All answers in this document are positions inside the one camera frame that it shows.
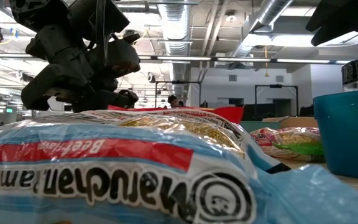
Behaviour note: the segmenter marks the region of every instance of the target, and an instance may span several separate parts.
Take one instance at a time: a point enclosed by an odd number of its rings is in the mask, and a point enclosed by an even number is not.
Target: plastic wrapper
[[[6,125],[0,223],[358,223],[358,192],[319,167],[268,174],[254,144],[191,109]]]
[[[281,159],[324,162],[318,128],[262,128],[250,133],[264,153]]]

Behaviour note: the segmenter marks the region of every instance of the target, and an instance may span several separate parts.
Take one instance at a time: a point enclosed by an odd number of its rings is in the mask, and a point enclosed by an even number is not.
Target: ceiling
[[[216,53],[228,53],[239,45],[242,39],[241,30],[246,15],[258,11],[261,2],[261,0],[230,1],[227,9],[235,10],[236,20],[232,22],[228,22],[225,19],[223,20],[218,33],[219,40],[217,40],[213,46],[213,55]],[[282,17],[285,17],[285,15],[293,15],[295,11],[297,13],[305,13],[298,16],[310,16],[312,14],[311,12],[313,12],[312,9],[314,9],[318,3],[319,1],[317,0],[295,0],[291,5],[292,11],[288,9]],[[191,8],[191,37],[189,37],[189,41],[191,42],[191,55],[199,56],[201,53],[212,5],[213,0],[201,0],[198,5],[192,6]],[[126,13],[125,11],[124,14],[131,21],[127,29],[134,29],[142,36],[134,46],[139,55],[166,54],[163,44],[161,20],[158,14],[134,14]],[[25,47],[35,35],[35,32],[17,24],[9,14],[9,8],[0,8],[0,27],[2,27],[2,33],[4,35],[4,40],[0,44],[0,53],[25,53]],[[251,54],[253,54],[254,57],[265,57],[266,54],[268,58],[349,60],[358,58],[358,46],[317,48],[279,47],[271,45],[266,46],[266,49],[258,49],[255,47],[252,49]],[[0,85],[13,90],[13,92],[19,93],[26,84],[26,82],[20,79],[21,73],[36,76],[46,65],[47,62],[41,60],[0,58]],[[198,63],[192,63],[191,66],[197,67]],[[255,63],[252,68],[257,70],[263,66],[261,63]],[[269,67],[286,68],[290,71],[293,65],[277,63],[271,66],[269,65]],[[142,106],[154,106],[155,84],[147,81],[148,74],[154,75],[157,81],[170,81],[169,63],[142,63],[139,72],[119,79],[119,89],[133,88],[137,92],[140,99],[138,106],[140,104]],[[164,88],[167,88],[167,90],[162,89],[162,93],[157,99],[159,102],[161,102],[162,99],[166,99],[167,96],[172,93],[171,85],[165,85]],[[19,98],[15,96],[15,94],[11,94],[11,97],[19,101]]]

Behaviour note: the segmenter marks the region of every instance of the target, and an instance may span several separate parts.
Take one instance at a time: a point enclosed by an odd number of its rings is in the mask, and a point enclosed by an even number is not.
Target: white wall
[[[198,76],[198,68],[192,68],[191,73],[194,77]],[[228,71],[221,68],[210,68],[205,76],[201,88],[201,102],[206,100],[208,103],[217,103],[218,98],[243,98],[244,104],[255,103],[255,85],[270,85],[276,83],[276,75],[283,75],[284,82],[282,85],[292,85],[291,73],[287,73],[285,69],[269,69],[269,77],[265,77],[266,71],[261,69],[257,72],[254,70],[233,70]],[[237,75],[236,82],[229,81],[229,75]],[[194,98],[198,98],[190,92],[190,106],[199,106],[193,104]],[[292,99],[295,107],[295,96],[286,88],[274,89],[263,88],[258,95],[258,103],[272,103],[273,99]]]
[[[342,93],[342,65],[311,65],[312,97]]]
[[[311,65],[305,65],[292,73],[292,83],[298,86],[299,109],[313,103]]]

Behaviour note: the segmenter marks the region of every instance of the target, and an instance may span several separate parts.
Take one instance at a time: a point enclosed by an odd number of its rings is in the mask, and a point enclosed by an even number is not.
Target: person
[[[174,95],[168,97],[168,103],[171,104],[171,108],[179,107],[178,98]]]

